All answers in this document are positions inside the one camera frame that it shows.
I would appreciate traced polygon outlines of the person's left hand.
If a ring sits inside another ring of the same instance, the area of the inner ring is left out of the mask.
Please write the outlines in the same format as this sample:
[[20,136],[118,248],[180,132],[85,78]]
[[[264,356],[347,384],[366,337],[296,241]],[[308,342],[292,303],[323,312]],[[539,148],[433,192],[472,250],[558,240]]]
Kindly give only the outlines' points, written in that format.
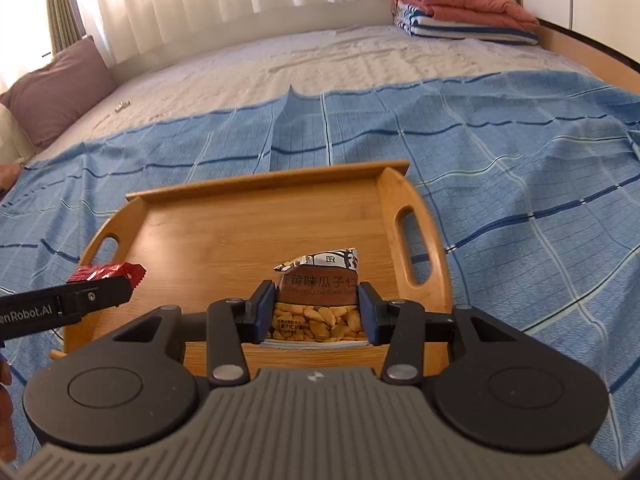
[[13,403],[8,391],[12,375],[8,362],[1,359],[0,373],[0,458],[3,463],[16,459],[16,444],[12,424]]

